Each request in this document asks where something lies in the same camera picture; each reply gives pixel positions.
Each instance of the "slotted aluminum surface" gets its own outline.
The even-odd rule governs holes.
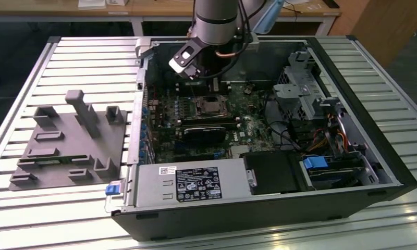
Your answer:
[[[344,37],[318,40],[417,179],[414,104],[386,73],[374,67],[357,43]],[[417,248],[417,189],[346,219],[145,243],[136,242],[109,218],[104,210],[105,185],[8,191],[17,158],[36,126],[30,118],[36,106],[54,105],[57,112],[72,112],[62,94],[81,88],[94,110],[118,105],[132,111],[137,72],[134,44],[132,37],[62,38],[45,51],[48,60],[41,60],[26,102],[0,148],[0,249]],[[128,125],[125,150],[129,132]]]

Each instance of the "wooden cabinet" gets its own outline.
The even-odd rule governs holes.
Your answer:
[[[388,66],[417,30],[417,0],[334,0],[342,12],[329,35],[354,35]]]

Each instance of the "motherboard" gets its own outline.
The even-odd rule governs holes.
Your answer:
[[[264,91],[249,83],[222,87],[221,94],[204,96],[198,96],[198,82],[153,91],[149,116],[156,163],[240,158],[246,152],[274,150],[261,115]]]

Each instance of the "power supply label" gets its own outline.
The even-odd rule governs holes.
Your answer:
[[[178,202],[221,199],[221,183],[217,167],[176,170]]]

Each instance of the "copper pipe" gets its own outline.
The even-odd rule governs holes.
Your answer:
[[[222,54],[220,51],[216,51],[216,56],[220,58],[232,58],[236,56],[236,53],[228,53],[228,54]]]

